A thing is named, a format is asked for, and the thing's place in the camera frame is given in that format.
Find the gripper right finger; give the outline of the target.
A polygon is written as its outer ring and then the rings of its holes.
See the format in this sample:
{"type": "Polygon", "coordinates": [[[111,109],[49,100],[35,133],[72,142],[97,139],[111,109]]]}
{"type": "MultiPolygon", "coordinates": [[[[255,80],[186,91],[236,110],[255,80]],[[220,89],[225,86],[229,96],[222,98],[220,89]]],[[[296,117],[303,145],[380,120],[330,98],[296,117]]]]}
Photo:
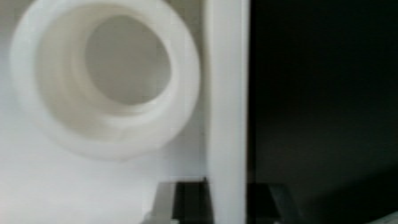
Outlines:
{"type": "Polygon", "coordinates": [[[246,224],[307,224],[284,184],[248,185],[246,224]]]}

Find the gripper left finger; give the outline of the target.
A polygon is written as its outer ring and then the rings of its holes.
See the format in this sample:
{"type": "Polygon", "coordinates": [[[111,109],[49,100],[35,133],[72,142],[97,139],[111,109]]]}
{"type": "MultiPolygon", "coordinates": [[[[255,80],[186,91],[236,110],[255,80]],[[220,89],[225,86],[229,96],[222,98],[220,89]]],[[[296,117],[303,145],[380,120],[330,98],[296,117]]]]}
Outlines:
{"type": "Polygon", "coordinates": [[[204,184],[163,182],[158,184],[149,214],[140,224],[204,223],[204,184]]]}

